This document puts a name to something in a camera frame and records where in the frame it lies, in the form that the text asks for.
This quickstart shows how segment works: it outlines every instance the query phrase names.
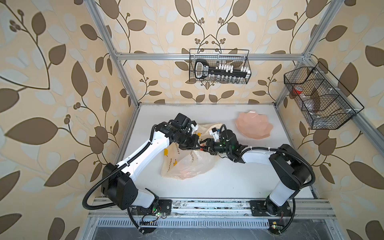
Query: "pink bowl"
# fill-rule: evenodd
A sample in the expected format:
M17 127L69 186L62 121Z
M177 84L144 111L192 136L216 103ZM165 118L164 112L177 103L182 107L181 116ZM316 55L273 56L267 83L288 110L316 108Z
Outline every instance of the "pink bowl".
M253 139L269 137L273 129L273 125L268 122L267 115L259 115L253 111L240 113L236 126L244 136Z

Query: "white tabletop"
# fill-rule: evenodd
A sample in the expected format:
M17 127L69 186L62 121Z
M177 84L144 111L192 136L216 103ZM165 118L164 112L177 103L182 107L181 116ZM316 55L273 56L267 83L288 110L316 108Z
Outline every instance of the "white tabletop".
M273 125L270 137L250 139L236 128L235 121L241 112L256 111L268 116ZM280 147L289 144L283 126L272 105L143 105L141 106L124 158L149 138L151 127L174 119L182 113L198 124L222 123L231 129L242 145L252 147ZM164 198L266 198L279 182L273 167L264 164L234 163L220 159L213 169L196 177L177 180L160 175L163 153L158 154L138 176L137 188L148 188ZM313 198L309 187L302 189L296 198Z

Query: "wallpaper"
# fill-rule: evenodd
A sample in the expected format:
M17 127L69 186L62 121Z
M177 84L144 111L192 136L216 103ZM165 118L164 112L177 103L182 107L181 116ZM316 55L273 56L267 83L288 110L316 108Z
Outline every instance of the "wallpaper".
M142 103L272 103L283 88L292 61L250 61L248 84L206 83L189 79L185 61L122 61Z
M182 48L302 53L327 0L96 0L123 53Z
M365 106L362 114L384 134L383 23L383 1L346 0L312 57L339 77ZM289 96L280 111L299 153L314 168L320 197L330 200L345 236L382 239L383 156L352 121L338 130L309 130Z
M73 240L133 106L81 1L0 0L0 23L0 239Z

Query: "plastic bag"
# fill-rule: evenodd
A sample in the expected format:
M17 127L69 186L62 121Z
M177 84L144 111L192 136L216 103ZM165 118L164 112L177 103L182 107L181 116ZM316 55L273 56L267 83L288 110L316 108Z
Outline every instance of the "plastic bag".
M219 129L220 126L221 123L199 125L197 130L197 134L200 134L199 140L211 137L209 130L214 127ZM211 170L218 159L218 156L200 150L181 150L177 143L171 143L164 149L161 175L179 180L195 177Z

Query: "wire basket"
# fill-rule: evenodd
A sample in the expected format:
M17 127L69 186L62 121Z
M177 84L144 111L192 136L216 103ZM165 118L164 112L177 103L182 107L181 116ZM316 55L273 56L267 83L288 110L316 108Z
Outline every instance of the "wire basket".
M327 80L326 73L334 77L337 87ZM315 67L301 67L285 73L284 84L311 129L338 129L364 109L321 62Z
M249 50L191 48L189 79L202 84L247 84L252 75L248 53Z

